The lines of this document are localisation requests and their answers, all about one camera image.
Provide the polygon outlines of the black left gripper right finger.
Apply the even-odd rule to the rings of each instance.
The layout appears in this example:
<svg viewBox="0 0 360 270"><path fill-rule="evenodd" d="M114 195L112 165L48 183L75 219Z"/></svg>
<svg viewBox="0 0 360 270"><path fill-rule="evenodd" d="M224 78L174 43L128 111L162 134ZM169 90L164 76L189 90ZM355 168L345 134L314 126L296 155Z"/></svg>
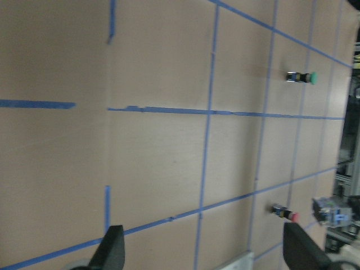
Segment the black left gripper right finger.
<svg viewBox="0 0 360 270"><path fill-rule="evenodd" d="M328 269L330 258L297 223L283 225L283 259L290 270Z"/></svg>

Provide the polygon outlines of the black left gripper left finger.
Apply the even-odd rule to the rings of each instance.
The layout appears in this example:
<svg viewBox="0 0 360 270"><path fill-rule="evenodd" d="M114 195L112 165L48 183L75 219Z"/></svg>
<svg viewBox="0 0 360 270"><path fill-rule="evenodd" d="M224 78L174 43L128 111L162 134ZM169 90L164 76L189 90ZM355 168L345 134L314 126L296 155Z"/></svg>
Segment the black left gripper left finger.
<svg viewBox="0 0 360 270"><path fill-rule="evenodd" d="M122 225L110 226L88 263L90 269L122 270L125 265L125 243Z"/></svg>

